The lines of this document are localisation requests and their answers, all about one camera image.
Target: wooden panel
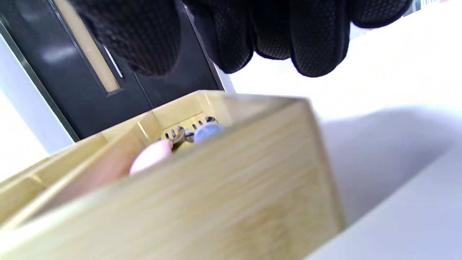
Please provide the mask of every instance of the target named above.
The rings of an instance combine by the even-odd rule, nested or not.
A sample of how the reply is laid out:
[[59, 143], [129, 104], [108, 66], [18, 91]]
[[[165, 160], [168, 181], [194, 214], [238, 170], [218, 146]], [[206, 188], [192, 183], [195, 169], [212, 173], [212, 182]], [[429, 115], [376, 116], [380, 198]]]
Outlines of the wooden panel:
[[115, 125], [101, 133], [108, 142], [111, 142], [133, 128], [140, 121], [145, 124], [145, 131], [150, 133], [149, 136], [152, 138], [158, 138], [160, 136], [160, 132], [158, 132], [158, 130], [161, 130], [162, 128], [152, 111], [148, 111], [123, 123]]
[[105, 144], [106, 140], [101, 134], [89, 137], [0, 188], [0, 223], [12, 217], [47, 187]]
[[107, 144], [5, 223], [3, 231], [17, 228], [34, 216], [78, 196], [128, 176], [136, 156], [149, 144], [145, 132], [135, 125], [125, 135]]
[[153, 110], [162, 129], [202, 113], [196, 94], [197, 92], [191, 93]]
[[317, 131], [306, 101], [270, 107], [0, 237], [0, 254], [300, 260], [344, 227]]
[[14, 180], [17, 180], [18, 178], [20, 177], [23, 177], [25, 174], [27, 174], [28, 172], [30, 172], [31, 170], [39, 167], [40, 165], [44, 164], [46, 161], [48, 161], [50, 159], [50, 157], [47, 157], [39, 162], [37, 162], [36, 164], [26, 168], [25, 170], [22, 170], [21, 172], [11, 176], [10, 178], [0, 182], [0, 190], [5, 187], [6, 185], [8, 185], [9, 183], [13, 182]]

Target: gloved hand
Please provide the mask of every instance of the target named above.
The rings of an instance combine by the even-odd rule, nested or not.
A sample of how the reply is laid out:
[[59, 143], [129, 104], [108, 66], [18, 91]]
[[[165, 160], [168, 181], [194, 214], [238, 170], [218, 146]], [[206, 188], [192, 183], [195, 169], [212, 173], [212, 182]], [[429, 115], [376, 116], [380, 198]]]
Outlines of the gloved hand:
[[[96, 38], [135, 72], [162, 76], [181, 43], [175, 0], [71, 0]], [[254, 51], [291, 58], [308, 77], [331, 72], [347, 54], [350, 21], [377, 28], [399, 19], [412, 0], [184, 0], [211, 59], [226, 73]]]

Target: white surface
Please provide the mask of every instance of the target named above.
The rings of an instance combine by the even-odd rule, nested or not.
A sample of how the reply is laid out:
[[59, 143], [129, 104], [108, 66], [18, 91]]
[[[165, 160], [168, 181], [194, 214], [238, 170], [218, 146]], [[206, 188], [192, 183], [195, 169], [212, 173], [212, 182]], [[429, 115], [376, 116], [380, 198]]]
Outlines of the white surface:
[[0, 91], [0, 182], [48, 156]]
[[462, 137], [461, 115], [421, 107], [384, 110], [321, 127], [348, 224]]
[[460, 260], [462, 146], [306, 260]]

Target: metal object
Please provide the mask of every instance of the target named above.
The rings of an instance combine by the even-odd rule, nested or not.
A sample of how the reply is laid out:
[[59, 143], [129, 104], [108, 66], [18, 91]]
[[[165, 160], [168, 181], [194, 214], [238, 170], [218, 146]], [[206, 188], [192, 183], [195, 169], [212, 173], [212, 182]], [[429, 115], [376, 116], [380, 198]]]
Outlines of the metal object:
[[181, 126], [178, 126], [178, 131], [175, 133], [175, 131], [172, 129], [172, 142], [173, 142], [173, 148], [172, 150], [178, 149], [180, 145], [182, 145], [186, 141], [186, 136], [185, 136], [185, 129]]
[[205, 117], [205, 121], [206, 121], [207, 123], [210, 123], [210, 122], [215, 122], [215, 121], [217, 121], [217, 120], [216, 120], [214, 117]]
[[185, 130], [185, 138], [187, 142], [194, 142], [194, 132], [190, 129]]

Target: wooden divider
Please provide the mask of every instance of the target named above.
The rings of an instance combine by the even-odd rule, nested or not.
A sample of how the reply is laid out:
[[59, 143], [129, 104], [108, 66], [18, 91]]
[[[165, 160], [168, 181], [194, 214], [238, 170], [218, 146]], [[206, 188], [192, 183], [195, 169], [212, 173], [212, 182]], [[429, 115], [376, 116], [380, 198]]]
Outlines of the wooden divider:
[[4, 223], [59, 178], [106, 144], [97, 134], [20, 173], [0, 188], [0, 223]]
[[17, 228], [35, 216], [127, 176], [136, 156], [156, 140], [161, 131], [153, 113], [138, 118], [131, 129], [95, 153], [89, 153], [88, 159], [79, 160], [59, 181], [40, 196], [33, 197], [35, 199], [9, 219], [1, 230]]
[[5, 187], [6, 185], [8, 185], [9, 183], [13, 182], [14, 180], [17, 180], [19, 179], [20, 177], [23, 177], [24, 175], [26, 175], [28, 172], [32, 171], [33, 169], [39, 167], [40, 165], [46, 163], [48, 160], [50, 160], [50, 157], [47, 157], [43, 160], [40, 160], [38, 162], [36, 162], [34, 165], [32, 166], [29, 166], [28, 168], [20, 171], [19, 173], [11, 176], [10, 178], [0, 182], [0, 190]]

